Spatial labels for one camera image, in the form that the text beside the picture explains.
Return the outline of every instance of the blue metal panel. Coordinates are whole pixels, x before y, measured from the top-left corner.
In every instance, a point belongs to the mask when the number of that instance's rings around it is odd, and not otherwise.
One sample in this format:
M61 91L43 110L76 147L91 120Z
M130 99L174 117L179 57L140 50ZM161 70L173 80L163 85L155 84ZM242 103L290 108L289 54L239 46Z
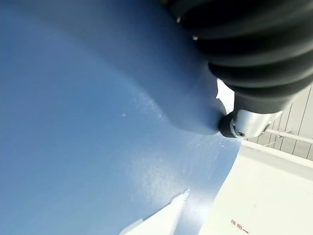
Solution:
M196 234L239 144L158 1L12 0L1 30L1 234L118 234L188 188Z

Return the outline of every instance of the white wall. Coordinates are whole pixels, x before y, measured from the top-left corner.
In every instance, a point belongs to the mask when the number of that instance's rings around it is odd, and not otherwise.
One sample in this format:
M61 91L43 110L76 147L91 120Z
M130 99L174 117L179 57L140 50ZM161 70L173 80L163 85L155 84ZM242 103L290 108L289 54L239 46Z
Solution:
M273 130L291 131L294 135L313 138L313 85L302 90L294 98L292 104L288 105L282 115L270 126ZM264 133L259 137L248 139L251 142L269 146L286 153L306 158L313 161L313 148L311 144L295 141L289 138L278 138L278 136Z
M199 234L313 235L313 162L242 147Z

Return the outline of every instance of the white floor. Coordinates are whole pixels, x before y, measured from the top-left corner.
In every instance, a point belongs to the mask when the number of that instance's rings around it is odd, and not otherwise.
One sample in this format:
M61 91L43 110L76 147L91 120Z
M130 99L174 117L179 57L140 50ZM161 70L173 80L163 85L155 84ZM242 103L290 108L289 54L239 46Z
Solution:
M199 235L313 235L313 162L242 147Z

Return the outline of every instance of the machine part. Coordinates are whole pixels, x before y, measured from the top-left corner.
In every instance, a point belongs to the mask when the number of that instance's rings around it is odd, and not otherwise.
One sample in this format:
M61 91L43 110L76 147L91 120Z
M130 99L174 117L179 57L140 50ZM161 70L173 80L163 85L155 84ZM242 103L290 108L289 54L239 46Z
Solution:
M235 136L240 138L259 136L267 129L271 121L281 113L282 111L274 114L257 114L247 110L239 110L237 117L230 122L231 130Z
M260 135L312 83L313 0L169 0L167 7L235 92L223 135Z
M239 110L235 116L235 113L231 112L222 119L219 129L226 137L252 138L265 132L271 121L281 113L282 111L273 114L258 114Z

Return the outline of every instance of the silver metal fitting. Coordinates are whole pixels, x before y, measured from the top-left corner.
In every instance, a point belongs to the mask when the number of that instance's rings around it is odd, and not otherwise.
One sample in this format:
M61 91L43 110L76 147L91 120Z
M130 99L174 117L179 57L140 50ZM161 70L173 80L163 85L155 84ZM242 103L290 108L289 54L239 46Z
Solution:
M252 138L262 134L271 122L282 111L274 114L257 114L247 110L239 110L237 116L230 122L232 134L238 138Z

